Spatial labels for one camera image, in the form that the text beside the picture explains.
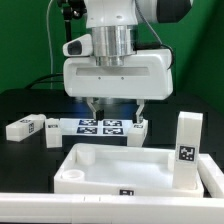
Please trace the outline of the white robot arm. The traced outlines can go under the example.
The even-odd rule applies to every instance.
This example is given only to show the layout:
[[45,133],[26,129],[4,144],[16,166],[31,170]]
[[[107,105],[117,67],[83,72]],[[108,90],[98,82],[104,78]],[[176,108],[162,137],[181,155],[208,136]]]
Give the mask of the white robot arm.
[[193,0],[58,0],[64,20],[86,18],[87,34],[63,45],[65,91],[84,97],[96,120],[104,111],[96,98],[163,100],[173,91],[174,53],[160,39],[137,42],[140,23],[175,23],[191,10]]

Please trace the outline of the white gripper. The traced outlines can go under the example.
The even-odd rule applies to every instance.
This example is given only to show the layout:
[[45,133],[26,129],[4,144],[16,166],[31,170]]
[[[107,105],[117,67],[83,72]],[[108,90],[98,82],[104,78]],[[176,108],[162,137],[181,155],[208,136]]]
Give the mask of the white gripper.
[[139,50],[125,56],[122,66],[98,66],[92,53],[90,34],[63,45],[67,57],[63,66],[65,91],[71,97],[88,97],[95,120],[103,119],[103,111],[92,97],[137,99],[133,122],[140,124],[143,99],[163,100],[173,91],[172,54],[168,49]]

